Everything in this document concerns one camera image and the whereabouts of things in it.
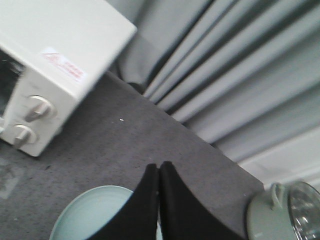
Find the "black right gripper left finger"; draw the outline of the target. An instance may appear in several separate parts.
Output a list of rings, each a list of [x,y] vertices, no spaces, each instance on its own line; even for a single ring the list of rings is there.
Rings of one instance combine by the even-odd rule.
[[[159,208],[159,170],[148,164],[130,198],[90,240],[155,240]]]

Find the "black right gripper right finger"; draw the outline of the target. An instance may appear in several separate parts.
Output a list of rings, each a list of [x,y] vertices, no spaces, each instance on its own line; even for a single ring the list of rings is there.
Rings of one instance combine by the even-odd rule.
[[[164,240],[242,240],[195,197],[170,161],[159,169],[159,211]]]

